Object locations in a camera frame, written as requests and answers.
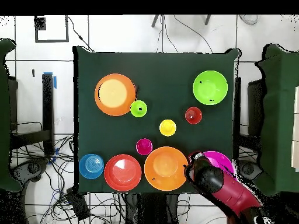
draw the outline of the red plate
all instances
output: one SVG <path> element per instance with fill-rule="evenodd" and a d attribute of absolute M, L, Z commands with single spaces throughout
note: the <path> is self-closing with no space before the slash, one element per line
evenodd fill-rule
<path fill-rule="evenodd" d="M 107 184 L 116 191 L 130 191 L 141 180 L 141 167 L 130 155 L 117 155 L 106 164 L 104 177 Z"/>

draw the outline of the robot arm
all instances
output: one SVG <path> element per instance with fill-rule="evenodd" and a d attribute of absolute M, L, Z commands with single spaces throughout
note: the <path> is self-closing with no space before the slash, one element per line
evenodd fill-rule
<path fill-rule="evenodd" d="M 204 197 L 218 206 L 227 216 L 240 218 L 241 213 L 260 207 L 259 201 L 241 183 L 221 169 L 212 166 L 200 152 L 190 157 L 185 176 Z"/>

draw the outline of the green cloth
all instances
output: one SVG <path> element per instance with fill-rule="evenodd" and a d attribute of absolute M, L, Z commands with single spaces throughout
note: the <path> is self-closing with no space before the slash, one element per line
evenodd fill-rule
<path fill-rule="evenodd" d="M 234 91 L 234 60 L 237 49 L 227 54 L 162 54 L 162 53 L 95 53 L 77 47 L 79 86 L 79 159 L 86 154 L 100 155 L 105 164 L 118 154 L 135 157 L 142 178 L 132 193 L 154 193 L 144 176 L 146 156 L 135 149 L 141 138 L 152 141 L 154 149 L 171 146 L 185 156 L 193 151 L 219 151 L 229 158 L 232 154 L 232 95 Z M 228 93 L 215 106 L 199 103 L 192 92 L 197 75 L 206 70 L 222 73 L 228 82 Z M 138 100 L 148 107 L 142 118 L 131 113 L 112 117 L 98 109 L 94 92 L 97 83 L 108 74 L 118 73 L 129 77 L 139 87 Z M 185 120 L 189 107 L 198 107 L 203 119 L 197 125 Z M 162 120 L 171 119 L 177 129 L 173 136 L 165 137 L 159 131 Z M 104 174 L 94 180 L 79 175 L 80 192 L 115 192 L 105 182 Z M 195 193 L 185 182 L 172 193 Z"/>
<path fill-rule="evenodd" d="M 0 189 L 17 192 L 22 189 L 9 171 L 11 163 L 11 104 L 9 101 L 8 69 L 5 65 L 5 56 L 15 49 L 16 44 L 8 38 L 0 39 Z"/>
<path fill-rule="evenodd" d="M 299 86 L 299 53 L 285 52 L 277 45 L 265 47 L 258 65 L 265 78 L 265 119 L 260 134 L 260 165 L 265 173 L 255 181 L 266 195 L 281 191 L 299 192 L 299 173 L 291 167 L 295 87 Z"/>

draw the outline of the blue bowl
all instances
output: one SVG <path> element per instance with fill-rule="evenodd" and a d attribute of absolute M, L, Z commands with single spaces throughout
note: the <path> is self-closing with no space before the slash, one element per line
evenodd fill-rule
<path fill-rule="evenodd" d="M 79 171 L 83 177 L 93 180 L 98 178 L 104 171 L 103 159 L 94 154 L 88 154 L 81 158 Z"/>

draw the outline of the white tile floor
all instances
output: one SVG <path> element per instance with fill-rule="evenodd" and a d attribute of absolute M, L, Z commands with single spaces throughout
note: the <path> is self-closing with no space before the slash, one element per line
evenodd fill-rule
<path fill-rule="evenodd" d="M 123 16 L 70 16 L 75 30 L 95 51 L 148 52 L 157 50 L 157 41 L 161 24 L 159 19 L 154 28 L 151 27 L 154 15 Z M 56 140 L 74 132 L 73 123 L 73 54 L 72 46 L 86 46 L 68 24 L 68 43 L 35 43 L 34 16 L 0 16 L 0 38 L 16 41 L 16 50 L 6 56 L 9 73 L 19 81 L 18 89 L 18 122 L 42 121 L 41 117 L 41 75 L 52 72 L 57 77 L 57 88 L 54 89 L 54 119 Z M 261 60 L 262 50 L 268 43 L 279 43 L 285 49 L 299 49 L 298 17 L 288 15 L 260 15 L 257 24 L 249 26 L 237 15 L 212 15 L 207 26 L 204 25 L 206 15 L 177 15 L 177 19 L 199 32 L 208 41 L 214 53 L 224 53 L 229 48 L 240 48 L 242 56 L 239 64 L 239 76 L 242 78 L 241 123 L 248 124 L 247 85 L 250 81 L 261 78 L 261 72 L 253 64 Z M 39 39 L 63 39 L 65 32 L 63 16 L 46 16 L 47 30 L 39 31 Z M 210 53 L 205 41 L 187 27 L 180 24 L 173 15 L 166 15 L 167 34 L 179 52 Z M 158 46 L 161 51 L 161 38 Z M 164 35 L 164 52 L 175 53 L 172 44 Z M 39 125 L 21 125 L 22 130 L 38 130 Z M 246 134 L 247 127 L 241 132 Z M 68 145 L 63 153 L 71 155 Z M 74 170 L 69 163 L 66 170 Z M 50 165 L 47 173 L 51 177 L 52 186 L 58 188 L 57 174 Z M 72 173 L 63 173 L 66 188 L 74 182 Z M 97 194 L 101 201 L 111 198 L 111 194 Z M 30 183 L 26 194 L 27 215 L 44 214 L 53 197 L 50 180 L 46 174 L 37 183 Z M 188 200 L 189 194 L 182 194 L 180 200 Z M 108 206 L 97 206 L 99 200 L 95 194 L 86 195 L 86 201 L 95 215 L 109 211 Z M 179 214 L 186 212 L 186 202 L 178 206 Z M 191 209 L 188 214 L 179 217 L 180 224 L 226 224 L 224 214 L 211 202 L 200 195 L 190 196 Z M 41 216 L 29 218 L 30 224 L 38 224 Z M 46 220 L 48 224 L 70 224 L 68 221 Z M 118 223 L 119 215 L 113 218 Z M 103 221 L 95 218 L 92 224 Z"/>

